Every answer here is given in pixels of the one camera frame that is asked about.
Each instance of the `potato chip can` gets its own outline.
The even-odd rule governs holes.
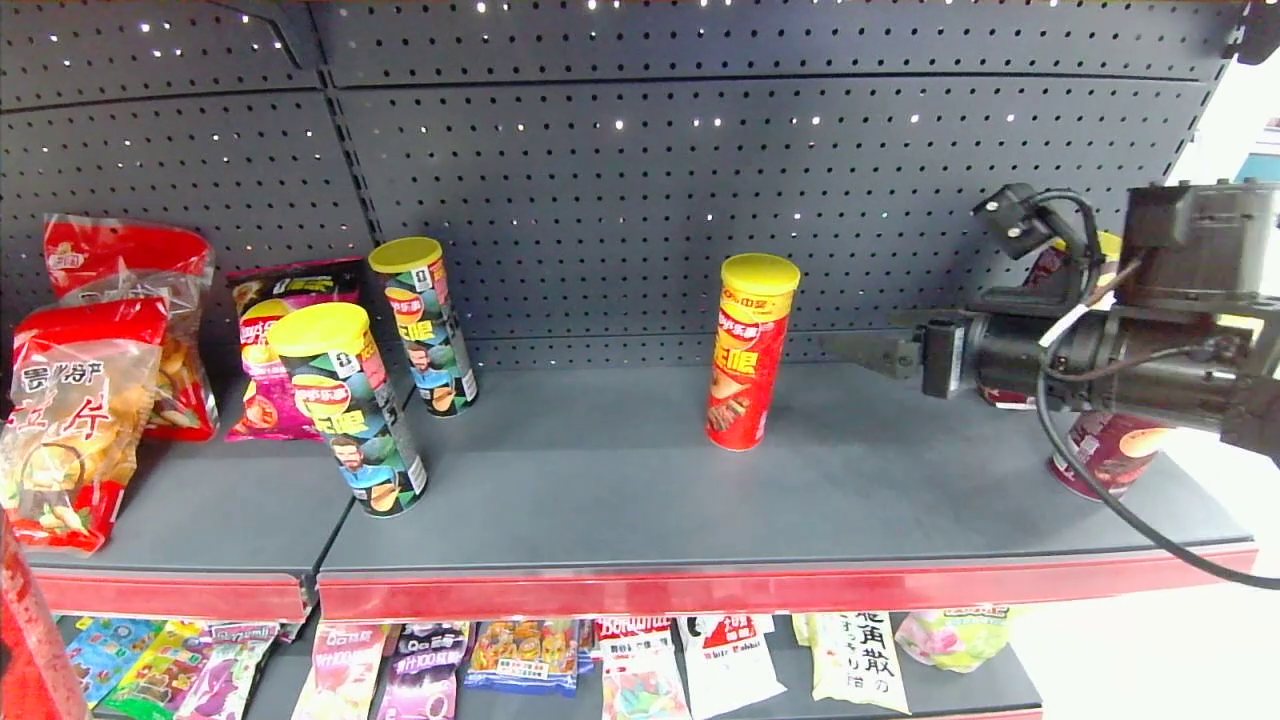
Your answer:
[[[1160,454],[1170,429],[1147,418],[1091,410],[1075,419],[1066,445],[1107,492],[1120,497]],[[1061,455],[1050,456],[1048,469],[1071,492],[1100,500]]]
[[[461,414],[476,400],[476,377],[449,301],[444,250],[430,237],[402,237],[369,254],[383,278],[396,316],[408,372],[426,410],[438,418]]]
[[[315,423],[365,512],[392,518],[426,488],[426,466],[401,419],[369,314],[321,302],[284,315],[266,342],[289,370],[293,402]]]
[[[764,437],[800,269],[749,252],[726,260],[721,281],[707,436],[726,450],[750,450]]]

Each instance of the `perforated metal panel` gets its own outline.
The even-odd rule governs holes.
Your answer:
[[[40,249],[47,211],[197,229],[223,272],[371,247],[320,92],[77,105],[0,123],[6,329],[52,301]],[[220,272],[206,340],[233,343],[224,286]]]
[[[840,73],[1212,79],[1235,3],[467,0],[312,9],[339,85]]]
[[[1119,228],[1207,99],[1196,83],[823,78],[343,94],[388,236],[448,242],[468,337],[704,333],[718,266],[805,272],[796,329],[884,327],[1020,282],[969,217],[1014,179]]]
[[[5,3],[0,108],[316,87],[271,29],[211,3]]]

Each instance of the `snack bag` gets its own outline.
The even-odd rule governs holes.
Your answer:
[[[809,616],[813,700],[870,703],[910,715],[888,612]]]
[[[321,623],[292,720],[366,720],[387,632],[387,625]]]
[[[577,692],[577,620],[481,623],[463,684],[521,694]]]
[[[669,618],[602,618],[602,720],[690,720]]]
[[[72,671],[81,679],[84,701],[99,703],[120,682],[163,623],[124,618],[96,618],[67,646]]]
[[[14,331],[0,507],[28,546],[102,547],[155,398],[159,297],[37,310]]]
[[[764,629],[751,615],[678,618],[694,720],[707,720],[786,692]]]
[[[471,623],[404,625],[387,664],[378,720],[453,720],[470,634]]]
[[[257,666],[279,630],[275,623],[214,625],[210,629],[212,650],[209,660],[174,717],[241,720]]]
[[[239,316],[241,364],[250,378],[244,415],[227,439],[321,439],[311,419],[293,402],[289,372],[266,345],[266,331],[284,315],[310,305],[360,302],[361,266],[360,258],[347,258],[227,275]]]
[[[218,406],[197,341],[214,251],[198,234],[165,225],[46,215],[45,265],[61,305],[124,297],[164,297],[169,325],[159,392],[146,436],[206,441],[218,432]]]
[[[120,684],[99,705],[100,717],[173,720],[211,648],[198,623],[170,620]]]
[[[1007,605],[918,610],[902,620],[895,639],[925,665],[973,673],[1009,644],[1016,614],[1018,609]]]

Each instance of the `lower shelf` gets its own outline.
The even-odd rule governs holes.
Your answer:
[[[813,662],[809,648],[800,647],[791,633],[791,620],[778,616],[777,630],[768,635],[778,682],[787,692],[764,702],[722,715],[726,720],[844,720],[902,717],[891,710],[810,698]],[[901,616],[895,616],[895,625]],[[268,660],[246,720],[289,717],[311,667],[311,633],[278,648]],[[913,717],[933,720],[1038,720],[1043,716],[1039,694],[1012,650],[1005,650],[968,675],[947,673],[915,662],[899,652]],[[381,697],[374,698],[376,711]],[[600,673],[579,676],[577,697],[530,697],[492,691],[460,689],[457,720],[521,717],[525,720],[599,720]]]

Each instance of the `red shelf edge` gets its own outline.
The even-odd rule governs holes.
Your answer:
[[[60,615],[187,618],[302,623],[302,583],[287,573],[79,574],[32,569],[50,610]]]
[[[1197,548],[1252,569],[1254,543]],[[663,570],[539,575],[321,571],[320,606],[330,621],[410,621],[705,612],[931,610],[982,602],[1023,605],[1216,583],[1162,551],[1004,560],[986,565]]]

